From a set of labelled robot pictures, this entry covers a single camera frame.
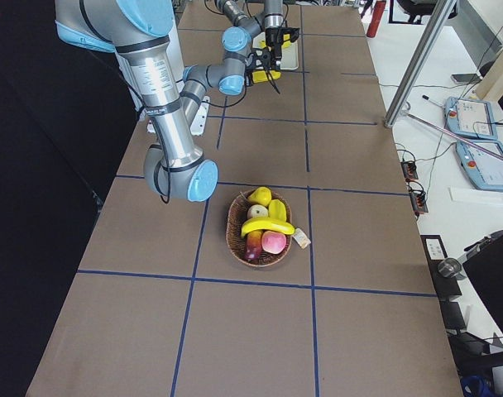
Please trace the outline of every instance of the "white tag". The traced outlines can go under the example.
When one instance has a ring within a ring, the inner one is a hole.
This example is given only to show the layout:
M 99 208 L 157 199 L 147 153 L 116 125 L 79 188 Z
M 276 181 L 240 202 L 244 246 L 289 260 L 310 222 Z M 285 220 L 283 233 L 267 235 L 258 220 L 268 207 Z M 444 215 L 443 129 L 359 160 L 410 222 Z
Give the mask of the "white tag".
M 292 238 L 299 244 L 301 248 L 306 248 L 310 244 L 310 240 L 307 235 L 304 234 L 304 232 L 299 228 L 295 229 Z
M 439 261 L 444 259 L 443 248 L 437 238 L 427 238 L 426 247 L 432 261 Z
M 144 65 L 132 66 L 132 72 L 143 95 L 173 88 L 169 68 L 164 60 L 147 60 Z

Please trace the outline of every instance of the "wicker basket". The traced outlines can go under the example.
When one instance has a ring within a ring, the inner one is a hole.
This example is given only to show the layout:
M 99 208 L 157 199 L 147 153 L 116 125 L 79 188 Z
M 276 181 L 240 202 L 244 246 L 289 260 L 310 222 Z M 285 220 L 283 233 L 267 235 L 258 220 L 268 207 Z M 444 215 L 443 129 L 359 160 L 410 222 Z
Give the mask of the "wicker basket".
M 246 261 L 244 254 L 246 253 L 246 238 L 241 238 L 242 224 L 247 220 L 247 211 L 251 207 L 247 197 L 253 193 L 253 190 L 240 193 L 232 202 L 228 211 L 228 226 L 226 227 L 226 242 L 228 243 L 229 251 L 237 258 L 238 261 L 245 265 L 262 268 L 272 266 L 285 257 L 290 249 L 292 239 L 286 238 L 286 246 L 279 254 L 271 254 L 262 252 L 261 256 L 253 261 Z M 291 220 L 291 211 L 288 203 L 277 193 L 271 192 L 272 199 L 280 200 L 286 206 L 286 221 Z

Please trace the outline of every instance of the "black chair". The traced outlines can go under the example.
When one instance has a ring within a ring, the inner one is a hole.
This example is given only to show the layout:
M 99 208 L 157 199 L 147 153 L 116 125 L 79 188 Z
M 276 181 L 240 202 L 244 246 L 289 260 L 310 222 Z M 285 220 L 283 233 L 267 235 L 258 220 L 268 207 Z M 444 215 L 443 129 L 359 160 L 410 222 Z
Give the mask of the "black chair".
M 399 3 L 400 8 L 410 15 L 408 19 L 409 24 L 420 25 L 423 17 L 425 15 L 432 15 L 435 9 L 435 3 L 437 0 L 396 0 Z M 393 21 L 393 5 L 394 0 L 390 0 L 390 18 L 389 23 L 397 23 Z M 448 19 L 454 18 L 459 13 L 459 0 L 457 0 L 452 12 L 448 16 Z

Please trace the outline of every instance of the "white table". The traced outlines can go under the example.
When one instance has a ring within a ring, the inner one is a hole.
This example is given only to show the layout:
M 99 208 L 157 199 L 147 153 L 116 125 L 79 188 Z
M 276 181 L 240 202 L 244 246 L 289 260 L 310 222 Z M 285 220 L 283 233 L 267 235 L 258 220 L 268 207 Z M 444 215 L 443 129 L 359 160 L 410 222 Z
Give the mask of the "white table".
M 424 26 L 382 23 L 376 37 L 367 39 L 375 63 L 376 75 L 381 84 L 400 83 L 423 31 Z M 475 71 L 476 66 L 456 32 L 452 27 L 446 26 L 415 85 L 452 87 L 455 83 L 450 79 L 451 74 Z M 389 107 L 395 91 L 395 87 L 381 86 L 386 107 Z M 411 104 L 411 113 L 442 127 L 444 122 L 441 108 L 422 99 L 422 95 L 428 95 L 434 101 L 444 103 L 447 97 L 460 96 L 462 92 L 463 87 L 452 89 L 416 87 L 408 99 Z M 495 119 L 503 119 L 503 112 L 499 105 L 493 103 L 492 107 Z M 395 142 L 404 145 L 418 159 L 429 159 L 435 156 L 440 133 L 434 129 L 424 127 L 409 118 L 400 117 L 393 127 L 393 133 Z M 503 142 L 503 127 L 498 127 L 498 133 L 500 141 Z M 453 141 L 443 136 L 438 153 L 440 154 Z M 429 186 L 432 164 L 432 161 L 417 163 L 419 182 L 425 189 Z M 485 203 L 459 203 L 452 200 L 450 188 L 474 189 L 462 170 L 454 148 L 435 162 L 428 196 L 429 213 L 420 216 L 418 228 L 420 234 L 440 235 L 448 256 L 459 257 L 464 247 L 494 231 L 503 229 L 503 194 L 499 194 L 501 205 L 497 206 Z M 501 335 L 470 281 L 460 281 L 459 286 L 463 296 L 458 302 L 467 330 L 484 338 L 492 337 L 494 332 Z

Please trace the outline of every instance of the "black device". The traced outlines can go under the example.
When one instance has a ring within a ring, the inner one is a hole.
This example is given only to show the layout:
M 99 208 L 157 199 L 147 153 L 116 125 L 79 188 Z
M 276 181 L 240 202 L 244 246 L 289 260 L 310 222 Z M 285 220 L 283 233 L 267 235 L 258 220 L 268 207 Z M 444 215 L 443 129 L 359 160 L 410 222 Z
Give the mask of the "black device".
M 452 74 L 450 78 L 455 84 L 475 84 L 481 81 L 480 76 L 475 73 Z
M 503 235 L 482 247 L 475 255 L 468 256 L 463 268 L 503 332 Z

